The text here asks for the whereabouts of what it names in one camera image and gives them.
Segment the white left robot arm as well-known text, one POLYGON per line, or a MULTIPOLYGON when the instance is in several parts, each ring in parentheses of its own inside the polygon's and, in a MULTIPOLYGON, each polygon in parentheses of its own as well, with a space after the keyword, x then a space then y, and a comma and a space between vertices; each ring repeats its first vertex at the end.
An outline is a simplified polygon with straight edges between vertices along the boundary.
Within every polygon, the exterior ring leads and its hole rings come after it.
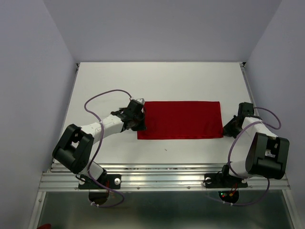
POLYGON ((97 163, 90 162, 92 146, 125 130, 145 130, 144 103, 143 98, 132 99, 126 108, 111 112, 101 121, 85 126, 67 126, 52 156, 72 173, 89 177, 94 187, 103 187, 106 171, 97 163))

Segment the red cloth napkin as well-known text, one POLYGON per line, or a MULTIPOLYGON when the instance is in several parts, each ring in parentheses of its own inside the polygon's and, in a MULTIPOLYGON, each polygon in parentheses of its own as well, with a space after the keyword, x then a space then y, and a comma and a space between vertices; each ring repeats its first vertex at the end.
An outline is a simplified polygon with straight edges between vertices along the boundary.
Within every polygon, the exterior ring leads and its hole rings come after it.
POLYGON ((144 105, 145 131, 139 140, 188 140, 222 138, 219 102, 149 101, 144 105))

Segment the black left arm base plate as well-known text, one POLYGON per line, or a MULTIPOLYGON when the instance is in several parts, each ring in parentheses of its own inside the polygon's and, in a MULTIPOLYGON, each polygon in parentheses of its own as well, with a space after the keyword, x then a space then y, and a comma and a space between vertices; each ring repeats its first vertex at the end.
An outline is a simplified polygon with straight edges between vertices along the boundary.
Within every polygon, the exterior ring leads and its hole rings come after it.
MULTIPOLYGON (((90 190, 90 189, 102 189, 101 186, 97 185, 91 178, 77 174, 75 178, 78 179, 78 189, 90 190)), ((102 174, 97 182, 110 189, 118 190, 121 188, 122 176, 121 174, 102 174)))

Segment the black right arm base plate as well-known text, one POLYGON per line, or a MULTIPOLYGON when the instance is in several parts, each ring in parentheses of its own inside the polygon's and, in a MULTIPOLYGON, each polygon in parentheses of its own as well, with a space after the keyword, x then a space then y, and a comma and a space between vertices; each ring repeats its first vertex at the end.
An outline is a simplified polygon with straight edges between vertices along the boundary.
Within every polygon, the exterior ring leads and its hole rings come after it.
POLYGON ((206 188, 247 188, 248 184, 243 183, 240 178, 221 173, 206 173, 203 186, 206 188))

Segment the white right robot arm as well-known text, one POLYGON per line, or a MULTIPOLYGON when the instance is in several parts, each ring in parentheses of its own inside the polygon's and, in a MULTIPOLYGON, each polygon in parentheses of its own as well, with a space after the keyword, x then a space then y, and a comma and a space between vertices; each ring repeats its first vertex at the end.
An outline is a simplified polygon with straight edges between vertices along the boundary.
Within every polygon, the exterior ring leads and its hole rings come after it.
POLYGON ((282 179, 286 170, 290 142, 269 130, 269 128, 279 130, 281 127, 282 123, 274 112, 255 107, 252 103, 240 103, 237 115, 234 115, 223 128, 224 136, 233 137, 234 141, 229 149, 227 163, 219 175, 221 184, 230 186, 237 178, 282 179), (255 115, 255 109, 272 114, 278 126, 264 122, 261 117, 255 115), (245 159, 233 162, 231 160, 233 149, 242 135, 250 138, 248 153, 245 159))

